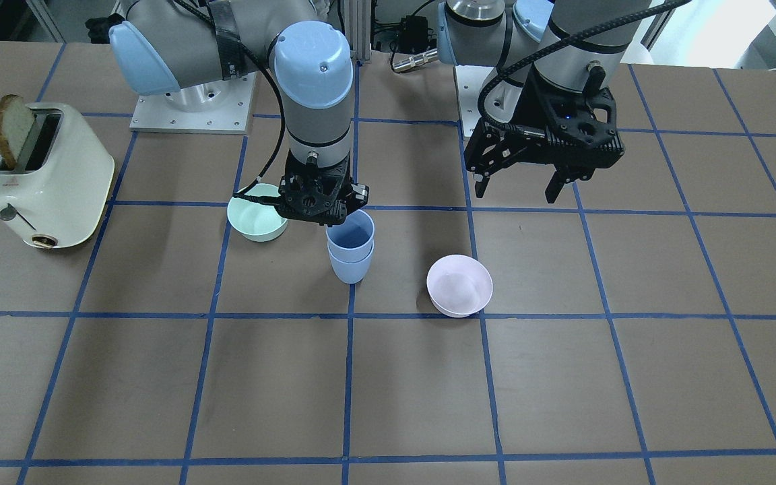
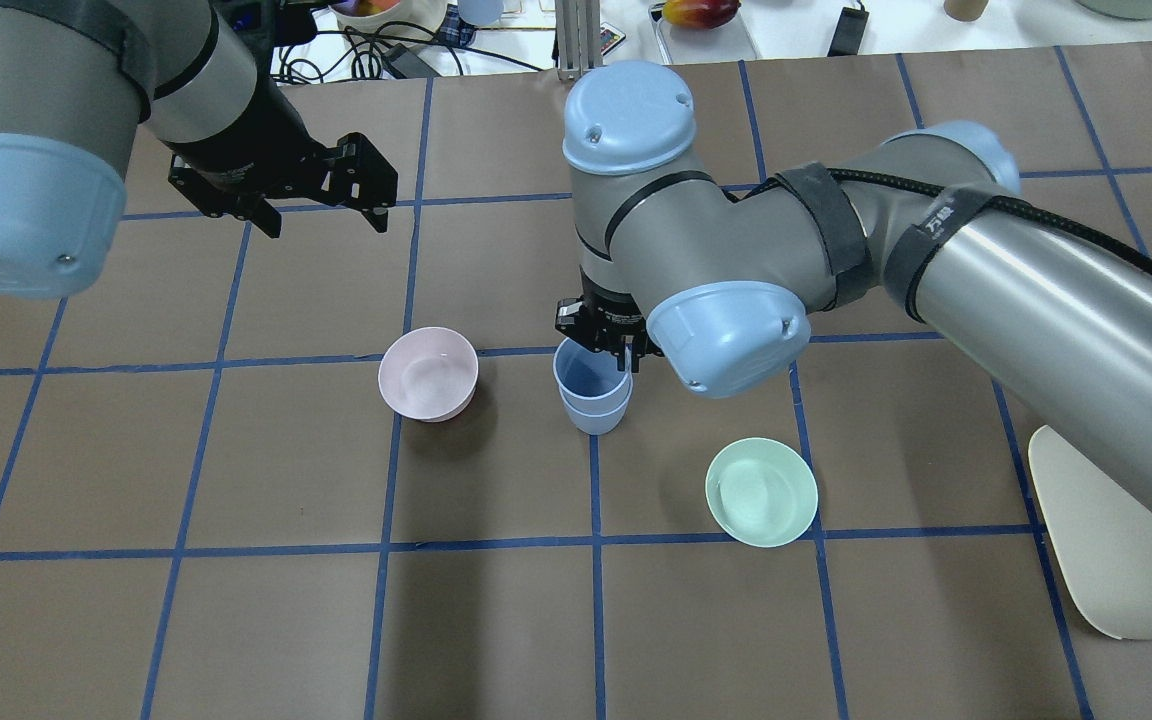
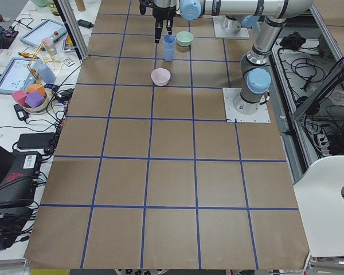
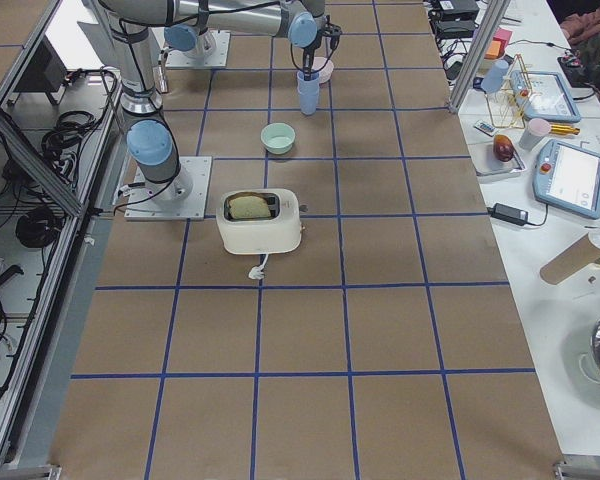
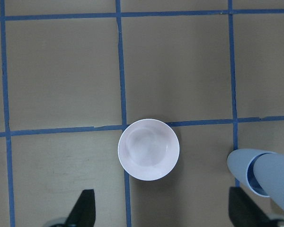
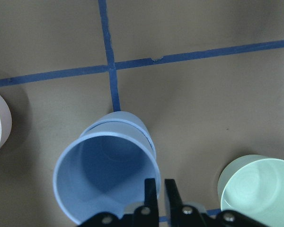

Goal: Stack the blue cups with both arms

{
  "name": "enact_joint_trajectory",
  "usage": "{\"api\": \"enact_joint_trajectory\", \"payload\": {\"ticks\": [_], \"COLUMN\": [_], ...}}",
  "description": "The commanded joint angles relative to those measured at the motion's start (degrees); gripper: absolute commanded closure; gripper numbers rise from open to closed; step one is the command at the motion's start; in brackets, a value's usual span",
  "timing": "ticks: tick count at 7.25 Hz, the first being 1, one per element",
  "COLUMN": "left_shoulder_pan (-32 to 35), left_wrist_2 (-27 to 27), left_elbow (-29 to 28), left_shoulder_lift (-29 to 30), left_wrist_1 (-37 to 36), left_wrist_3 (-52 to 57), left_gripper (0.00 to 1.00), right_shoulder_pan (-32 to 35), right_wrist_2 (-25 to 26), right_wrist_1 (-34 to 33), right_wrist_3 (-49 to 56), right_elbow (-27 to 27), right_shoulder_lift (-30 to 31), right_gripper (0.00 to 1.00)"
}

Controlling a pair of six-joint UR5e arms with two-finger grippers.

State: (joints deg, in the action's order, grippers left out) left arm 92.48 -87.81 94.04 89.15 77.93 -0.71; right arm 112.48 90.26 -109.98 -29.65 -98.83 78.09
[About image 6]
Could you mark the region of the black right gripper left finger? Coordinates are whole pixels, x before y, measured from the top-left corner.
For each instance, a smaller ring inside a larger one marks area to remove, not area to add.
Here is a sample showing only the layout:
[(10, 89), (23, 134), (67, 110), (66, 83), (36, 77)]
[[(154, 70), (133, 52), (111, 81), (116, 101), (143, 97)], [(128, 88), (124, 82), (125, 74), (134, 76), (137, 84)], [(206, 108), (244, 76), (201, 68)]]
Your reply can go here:
[(144, 181), (144, 202), (122, 218), (109, 212), (98, 213), (79, 225), (80, 227), (158, 227), (159, 209), (155, 179)]

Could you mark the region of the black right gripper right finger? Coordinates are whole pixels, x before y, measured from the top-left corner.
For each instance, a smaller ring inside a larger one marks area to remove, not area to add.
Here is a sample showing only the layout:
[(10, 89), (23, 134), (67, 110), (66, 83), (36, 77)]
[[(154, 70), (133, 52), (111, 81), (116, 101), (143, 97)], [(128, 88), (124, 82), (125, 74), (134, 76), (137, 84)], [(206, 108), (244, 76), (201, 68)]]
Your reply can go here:
[(164, 180), (165, 205), (170, 227), (264, 227), (265, 224), (237, 211), (225, 210), (215, 218), (200, 212), (195, 206), (185, 204), (174, 179)]

